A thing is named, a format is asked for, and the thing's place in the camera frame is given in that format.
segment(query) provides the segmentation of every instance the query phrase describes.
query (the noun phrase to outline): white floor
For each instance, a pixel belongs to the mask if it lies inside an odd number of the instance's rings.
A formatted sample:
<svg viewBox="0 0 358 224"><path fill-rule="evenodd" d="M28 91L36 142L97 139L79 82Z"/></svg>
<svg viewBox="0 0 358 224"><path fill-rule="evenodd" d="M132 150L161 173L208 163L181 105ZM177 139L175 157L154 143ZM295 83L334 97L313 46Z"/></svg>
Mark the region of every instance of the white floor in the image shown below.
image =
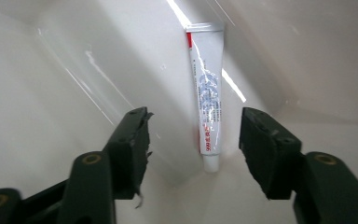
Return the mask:
<svg viewBox="0 0 358 224"><path fill-rule="evenodd" d="M223 146L202 171L189 22L224 21ZM266 110L358 176L358 4L351 1L0 0L0 188L28 197L101 150L146 105L150 159L118 223L296 223L238 150L241 108Z"/></svg>

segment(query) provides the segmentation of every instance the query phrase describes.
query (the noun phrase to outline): white wall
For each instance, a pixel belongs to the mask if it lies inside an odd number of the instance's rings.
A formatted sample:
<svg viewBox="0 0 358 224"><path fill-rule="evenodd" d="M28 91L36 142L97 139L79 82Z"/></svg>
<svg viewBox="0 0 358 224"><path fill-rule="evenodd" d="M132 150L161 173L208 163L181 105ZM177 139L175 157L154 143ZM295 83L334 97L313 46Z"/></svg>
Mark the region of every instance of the white wall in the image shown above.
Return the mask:
<svg viewBox="0 0 358 224"><path fill-rule="evenodd" d="M232 81L217 175L202 171L183 29L203 21L226 24ZM143 105L156 114L145 205L117 202L119 223L295 223L292 202L264 199L237 150L241 108L268 111L304 152L358 176L358 2L0 0L0 188L29 196L65 179Z"/></svg>

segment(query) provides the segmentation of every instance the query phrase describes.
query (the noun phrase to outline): toothpaste tube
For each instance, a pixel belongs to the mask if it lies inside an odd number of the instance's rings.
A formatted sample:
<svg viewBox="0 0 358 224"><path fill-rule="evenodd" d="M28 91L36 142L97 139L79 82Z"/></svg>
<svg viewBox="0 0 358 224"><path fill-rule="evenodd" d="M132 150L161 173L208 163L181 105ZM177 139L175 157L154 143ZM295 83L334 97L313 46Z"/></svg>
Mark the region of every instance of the toothpaste tube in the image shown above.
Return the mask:
<svg viewBox="0 0 358 224"><path fill-rule="evenodd" d="M221 143L221 81L224 24L197 23L186 28L199 103L200 154L206 172L219 170Z"/></svg>

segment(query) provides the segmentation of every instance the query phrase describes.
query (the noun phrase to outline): white surface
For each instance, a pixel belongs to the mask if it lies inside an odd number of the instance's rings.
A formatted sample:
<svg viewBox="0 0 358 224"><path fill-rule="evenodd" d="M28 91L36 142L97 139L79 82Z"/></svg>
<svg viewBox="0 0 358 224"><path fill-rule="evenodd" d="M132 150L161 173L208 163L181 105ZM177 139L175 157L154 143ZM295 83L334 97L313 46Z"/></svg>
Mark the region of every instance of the white surface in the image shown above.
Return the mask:
<svg viewBox="0 0 358 224"><path fill-rule="evenodd" d="M219 155L202 156L204 163L204 171L214 173L219 171Z"/></svg>
<svg viewBox="0 0 358 224"><path fill-rule="evenodd" d="M214 175L198 153L183 29L205 21L227 28ZM117 202L118 223L295 223L238 151L241 108L266 110L304 152L334 154L358 176L358 1L0 0L0 188L26 197L63 180L142 105L156 114L145 203Z"/></svg>

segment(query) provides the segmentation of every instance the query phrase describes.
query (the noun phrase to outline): tube cap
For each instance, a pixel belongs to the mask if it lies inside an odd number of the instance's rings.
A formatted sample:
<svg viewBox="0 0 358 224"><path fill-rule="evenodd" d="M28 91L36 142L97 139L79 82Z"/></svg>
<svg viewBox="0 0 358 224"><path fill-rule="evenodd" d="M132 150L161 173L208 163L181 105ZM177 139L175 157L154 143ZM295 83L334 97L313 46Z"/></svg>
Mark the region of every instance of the tube cap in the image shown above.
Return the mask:
<svg viewBox="0 0 358 224"><path fill-rule="evenodd" d="M208 173L214 173L219 170L219 155L203 156L204 170Z"/></svg>

